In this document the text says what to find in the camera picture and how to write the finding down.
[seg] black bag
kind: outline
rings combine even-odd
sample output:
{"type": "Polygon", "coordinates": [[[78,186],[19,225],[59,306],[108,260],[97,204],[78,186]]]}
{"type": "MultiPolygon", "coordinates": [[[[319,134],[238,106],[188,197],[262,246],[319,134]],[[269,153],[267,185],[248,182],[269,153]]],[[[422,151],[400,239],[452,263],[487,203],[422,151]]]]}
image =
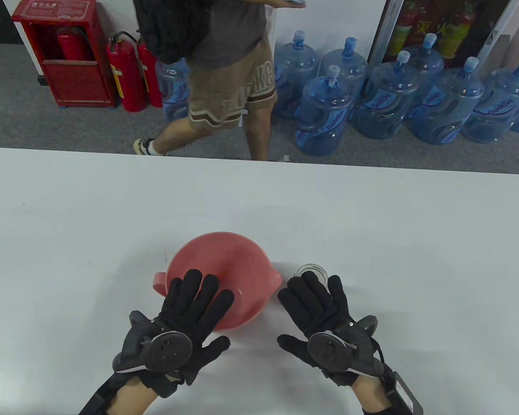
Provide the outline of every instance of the black bag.
{"type": "Polygon", "coordinates": [[[141,37],[165,64],[189,57],[210,30],[215,0],[133,0],[141,37]]]}

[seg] black glove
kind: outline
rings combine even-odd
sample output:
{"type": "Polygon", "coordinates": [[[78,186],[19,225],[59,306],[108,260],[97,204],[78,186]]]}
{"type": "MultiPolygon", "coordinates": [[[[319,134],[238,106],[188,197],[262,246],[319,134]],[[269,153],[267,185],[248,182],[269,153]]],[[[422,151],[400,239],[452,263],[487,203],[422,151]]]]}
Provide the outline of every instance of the black glove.
{"type": "Polygon", "coordinates": [[[231,345],[228,337],[220,336],[202,347],[234,301],[230,290],[214,299],[218,289],[215,275],[207,275],[202,284],[202,273],[197,269],[188,271],[184,280],[173,279],[159,316],[154,320],[141,312],[129,316],[131,330],[123,350],[113,360],[114,372],[137,375],[164,398],[177,385],[192,385],[200,369],[231,345]]]}
{"type": "MultiPolygon", "coordinates": [[[[348,301],[340,278],[333,275],[327,281],[327,286],[329,292],[319,282],[317,275],[306,271],[301,277],[291,278],[287,284],[288,288],[279,291],[279,301],[307,338],[327,330],[334,332],[347,322],[355,323],[348,311],[348,301]]],[[[292,353],[311,367],[320,368],[325,377],[339,386],[351,386],[358,379],[358,374],[354,372],[332,372],[321,367],[309,354],[308,342],[288,334],[280,335],[277,342],[283,350],[292,353]]]]}
{"type": "Polygon", "coordinates": [[[220,336],[202,347],[204,340],[232,306],[234,294],[226,289],[214,300],[219,289],[218,278],[206,275],[202,289],[198,292],[201,283],[202,273],[197,269],[188,271],[184,281],[173,279],[157,317],[169,328],[185,334],[192,341],[192,354],[178,370],[187,385],[192,385],[200,369],[218,358],[231,345],[228,337],[220,336]]]}

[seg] khaki shorts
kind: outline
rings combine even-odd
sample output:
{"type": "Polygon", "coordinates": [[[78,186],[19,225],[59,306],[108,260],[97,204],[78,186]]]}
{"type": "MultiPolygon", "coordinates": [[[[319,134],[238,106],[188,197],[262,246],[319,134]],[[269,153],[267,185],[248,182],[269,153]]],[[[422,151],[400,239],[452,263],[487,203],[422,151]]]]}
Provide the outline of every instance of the khaki shorts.
{"type": "Polygon", "coordinates": [[[248,111],[277,101],[273,55],[267,36],[247,57],[229,67],[190,67],[189,119],[196,130],[242,125],[248,111]]]}

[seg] pink pitcher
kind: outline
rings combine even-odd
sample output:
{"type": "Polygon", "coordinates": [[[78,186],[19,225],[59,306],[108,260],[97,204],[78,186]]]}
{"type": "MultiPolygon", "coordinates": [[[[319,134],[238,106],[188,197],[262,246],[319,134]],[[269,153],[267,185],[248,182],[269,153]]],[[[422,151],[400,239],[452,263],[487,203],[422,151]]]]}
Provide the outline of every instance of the pink pitcher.
{"type": "Polygon", "coordinates": [[[250,322],[267,306],[282,283],[281,274],[265,252],[236,233],[207,233],[187,243],[175,255],[167,273],[156,273],[154,289],[165,297],[171,280],[183,278],[189,269],[216,275],[219,292],[224,289],[234,292],[234,304],[216,330],[234,330],[250,322]]]}

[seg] gray carpet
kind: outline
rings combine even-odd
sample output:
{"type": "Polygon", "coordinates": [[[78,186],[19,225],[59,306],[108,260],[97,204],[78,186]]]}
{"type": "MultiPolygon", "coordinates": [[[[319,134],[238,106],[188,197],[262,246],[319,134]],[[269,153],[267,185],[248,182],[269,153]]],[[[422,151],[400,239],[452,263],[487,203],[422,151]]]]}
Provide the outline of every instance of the gray carpet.
{"type": "MultiPolygon", "coordinates": [[[[85,152],[131,153],[137,137],[155,136],[162,128],[160,109],[137,114],[123,108],[58,109],[47,87],[36,81],[36,71],[21,45],[0,45],[0,147],[85,152]]],[[[295,124],[275,120],[270,154],[285,154],[292,162],[386,166],[415,169],[509,172],[519,174],[519,135],[483,146],[458,137],[449,146],[435,147],[416,140],[402,129],[379,142],[347,127],[340,148],[332,156],[314,158],[292,143],[295,124]]],[[[220,132],[177,150],[173,156],[249,158],[243,131],[220,132]]]]}

